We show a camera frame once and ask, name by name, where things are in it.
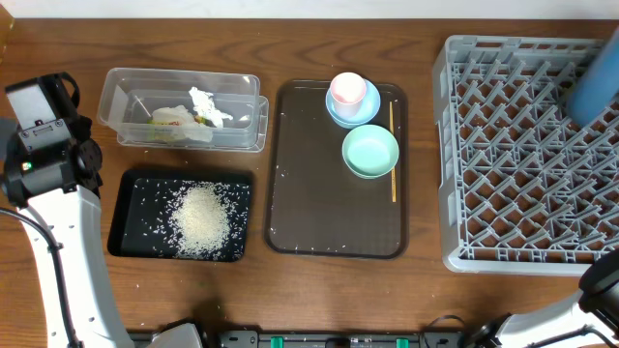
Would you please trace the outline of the wooden chopstick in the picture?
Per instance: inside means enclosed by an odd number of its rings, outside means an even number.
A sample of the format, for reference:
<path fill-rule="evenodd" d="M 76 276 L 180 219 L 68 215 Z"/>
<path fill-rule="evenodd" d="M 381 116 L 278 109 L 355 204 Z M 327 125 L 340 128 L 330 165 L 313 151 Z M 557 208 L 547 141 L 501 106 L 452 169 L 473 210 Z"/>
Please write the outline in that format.
<path fill-rule="evenodd" d="M 395 127 L 394 127 L 394 107 L 393 102 L 389 102 L 389 130 L 391 135 L 395 138 Z M 396 163 L 392 167 L 391 170 L 391 193 L 392 193 L 392 202 L 397 202 L 397 175 L 396 175 Z"/>

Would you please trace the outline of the light blue small bowl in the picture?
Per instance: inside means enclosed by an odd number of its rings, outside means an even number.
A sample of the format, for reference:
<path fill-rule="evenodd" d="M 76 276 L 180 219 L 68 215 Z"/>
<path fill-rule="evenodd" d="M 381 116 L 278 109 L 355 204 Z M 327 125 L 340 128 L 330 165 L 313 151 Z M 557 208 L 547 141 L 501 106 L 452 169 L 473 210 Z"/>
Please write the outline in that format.
<path fill-rule="evenodd" d="M 325 97 L 326 108 L 334 122 L 342 128 L 354 129 L 371 121 L 380 110 L 381 97 L 376 86 L 369 80 L 365 80 L 367 92 L 356 115 L 349 119 L 338 116 L 335 109 L 335 100 L 328 90 Z"/>

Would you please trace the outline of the mint green bowl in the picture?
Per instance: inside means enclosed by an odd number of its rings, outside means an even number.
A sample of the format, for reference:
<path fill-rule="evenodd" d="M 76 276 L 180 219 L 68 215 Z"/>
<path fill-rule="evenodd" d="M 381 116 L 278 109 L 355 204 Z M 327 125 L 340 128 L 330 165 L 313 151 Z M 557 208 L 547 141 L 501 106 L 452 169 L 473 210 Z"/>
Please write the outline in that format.
<path fill-rule="evenodd" d="M 341 155 L 349 170 L 362 179 L 376 179 L 390 173 L 399 160 L 395 136 L 376 125 L 351 130 L 342 141 Z"/>

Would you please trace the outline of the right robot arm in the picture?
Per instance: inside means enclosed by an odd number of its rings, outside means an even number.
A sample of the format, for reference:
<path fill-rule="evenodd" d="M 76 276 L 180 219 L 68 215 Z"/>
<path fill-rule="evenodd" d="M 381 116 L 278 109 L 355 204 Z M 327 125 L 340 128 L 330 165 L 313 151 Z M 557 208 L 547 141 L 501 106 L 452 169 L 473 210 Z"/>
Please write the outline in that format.
<path fill-rule="evenodd" d="M 569 298 L 480 327 L 461 347 L 586 347 L 618 345 L 618 252 L 591 265 Z"/>

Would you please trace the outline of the white rice pile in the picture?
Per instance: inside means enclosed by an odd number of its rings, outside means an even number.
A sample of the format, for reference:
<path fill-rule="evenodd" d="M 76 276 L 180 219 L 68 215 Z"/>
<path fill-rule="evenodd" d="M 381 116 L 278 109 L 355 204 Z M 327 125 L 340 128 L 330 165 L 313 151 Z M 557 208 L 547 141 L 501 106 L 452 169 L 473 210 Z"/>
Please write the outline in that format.
<path fill-rule="evenodd" d="M 236 262 L 245 252 L 250 203 L 249 184 L 139 179 L 122 248 L 140 257 Z"/>

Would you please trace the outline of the pink plastic cup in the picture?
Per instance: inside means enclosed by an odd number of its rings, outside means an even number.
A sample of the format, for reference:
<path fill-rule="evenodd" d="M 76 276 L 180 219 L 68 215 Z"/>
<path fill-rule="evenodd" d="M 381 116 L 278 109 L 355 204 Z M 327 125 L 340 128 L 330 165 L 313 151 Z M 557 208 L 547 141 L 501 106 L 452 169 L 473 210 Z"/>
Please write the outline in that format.
<path fill-rule="evenodd" d="M 338 116 L 351 118 L 361 109 L 367 85 L 360 75 L 354 72 L 342 72 L 331 81 L 330 92 Z"/>

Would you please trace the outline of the yellow green snack wrapper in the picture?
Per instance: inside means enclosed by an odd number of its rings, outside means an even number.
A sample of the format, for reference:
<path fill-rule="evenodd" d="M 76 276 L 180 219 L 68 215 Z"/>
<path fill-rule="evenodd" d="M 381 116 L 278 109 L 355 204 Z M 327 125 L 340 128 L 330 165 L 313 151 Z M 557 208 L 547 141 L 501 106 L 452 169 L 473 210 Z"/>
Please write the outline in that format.
<path fill-rule="evenodd" d="M 206 127 L 213 127 L 213 123 L 207 120 L 206 118 L 195 116 L 191 119 L 184 118 L 171 118 L 171 119 L 161 119 L 161 120 L 149 120 L 148 124 L 160 125 L 160 126 L 183 126 L 183 125 L 202 125 Z"/>

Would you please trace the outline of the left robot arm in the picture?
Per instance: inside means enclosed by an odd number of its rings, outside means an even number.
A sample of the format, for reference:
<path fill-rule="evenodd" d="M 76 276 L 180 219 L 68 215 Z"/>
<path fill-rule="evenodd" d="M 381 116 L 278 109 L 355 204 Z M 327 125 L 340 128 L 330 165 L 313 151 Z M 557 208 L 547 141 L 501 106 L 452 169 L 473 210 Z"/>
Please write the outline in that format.
<path fill-rule="evenodd" d="M 132 337 L 113 297 L 101 240 L 98 145 L 63 120 L 7 139 L 3 185 L 33 249 L 50 347 L 199 347 L 193 323 Z"/>

